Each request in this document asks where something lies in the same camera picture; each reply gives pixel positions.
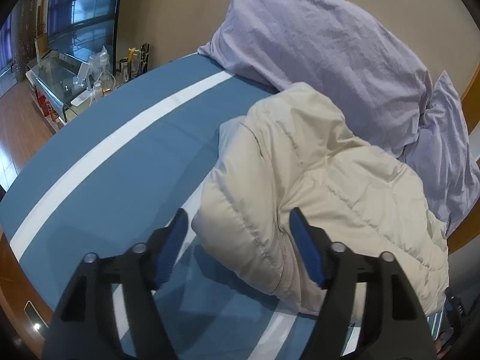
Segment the beige puffer jacket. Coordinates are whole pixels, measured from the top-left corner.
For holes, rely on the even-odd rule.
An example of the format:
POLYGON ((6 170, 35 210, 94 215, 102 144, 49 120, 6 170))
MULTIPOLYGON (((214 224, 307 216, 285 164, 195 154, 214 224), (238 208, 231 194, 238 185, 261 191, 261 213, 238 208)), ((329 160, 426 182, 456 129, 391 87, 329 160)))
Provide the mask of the beige puffer jacket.
POLYGON ((326 297, 308 276, 289 225, 310 225, 358 254, 394 254, 426 314, 448 286, 446 225, 420 177, 355 136, 343 113, 297 83, 220 126, 219 158, 192 227, 204 250, 254 289, 317 314, 326 297))

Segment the blue white striped bed sheet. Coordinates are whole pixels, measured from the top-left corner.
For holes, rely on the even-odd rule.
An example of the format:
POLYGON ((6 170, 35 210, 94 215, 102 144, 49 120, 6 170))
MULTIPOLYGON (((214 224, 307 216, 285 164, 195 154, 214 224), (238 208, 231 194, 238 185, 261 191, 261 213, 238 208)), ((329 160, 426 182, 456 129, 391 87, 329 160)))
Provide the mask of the blue white striped bed sheet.
MULTIPOLYGON (((100 141, 143 111, 219 72, 189 56, 155 69, 84 113, 44 146, 1 202, 1 225, 40 302, 55 306, 88 252, 124 252, 162 227, 178 208, 193 213, 198 187, 216 161, 220 125, 243 115, 270 89, 229 78, 158 115, 42 219, 27 217, 47 191, 100 141)), ((182 255, 159 296, 162 317, 183 359, 297 359, 313 320, 300 316, 266 333, 277 300, 242 283, 196 244, 182 255)))

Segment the clear plastic bottle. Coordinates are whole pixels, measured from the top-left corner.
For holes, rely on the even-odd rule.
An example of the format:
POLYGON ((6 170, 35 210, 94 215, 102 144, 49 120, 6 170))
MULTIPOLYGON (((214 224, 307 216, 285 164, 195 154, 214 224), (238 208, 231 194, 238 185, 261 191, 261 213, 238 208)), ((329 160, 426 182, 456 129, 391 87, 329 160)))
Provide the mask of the clear plastic bottle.
POLYGON ((100 74, 97 81, 100 82, 103 96, 111 93, 116 87, 116 78, 110 72, 110 55, 107 52, 107 48, 104 46, 99 53, 99 66, 100 74))

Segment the glass top side table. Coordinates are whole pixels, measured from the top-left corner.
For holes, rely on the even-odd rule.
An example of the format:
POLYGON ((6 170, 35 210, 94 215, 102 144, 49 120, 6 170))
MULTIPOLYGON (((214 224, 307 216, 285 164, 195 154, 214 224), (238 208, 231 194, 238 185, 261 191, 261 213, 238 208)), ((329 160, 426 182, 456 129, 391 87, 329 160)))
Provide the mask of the glass top side table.
POLYGON ((46 96, 47 104, 62 125, 76 118, 103 96, 100 82, 99 53, 81 61, 71 55, 50 51, 33 61, 28 74, 46 96))

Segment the large lilac pillow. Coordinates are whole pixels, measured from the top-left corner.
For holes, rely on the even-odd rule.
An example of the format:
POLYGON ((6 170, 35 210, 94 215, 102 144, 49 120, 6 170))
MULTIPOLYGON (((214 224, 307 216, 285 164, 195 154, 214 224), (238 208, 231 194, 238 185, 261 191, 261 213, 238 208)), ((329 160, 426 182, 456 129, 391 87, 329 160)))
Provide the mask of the large lilac pillow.
POLYGON ((419 57, 346 0, 231 0, 199 54, 281 91, 309 84, 355 135, 394 156, 417 140, 433 89, 419 57))

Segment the dark window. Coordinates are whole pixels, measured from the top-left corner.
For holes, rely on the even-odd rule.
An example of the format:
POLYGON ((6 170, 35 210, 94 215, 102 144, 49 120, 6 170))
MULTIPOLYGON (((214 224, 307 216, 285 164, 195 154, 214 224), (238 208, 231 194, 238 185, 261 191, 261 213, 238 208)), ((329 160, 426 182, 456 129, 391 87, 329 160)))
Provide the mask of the dark window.
POLYGON ((50 51, 87 61, 106 50, 116 58, 120 0, 16 0, 1 13, 1 70, 50 51))

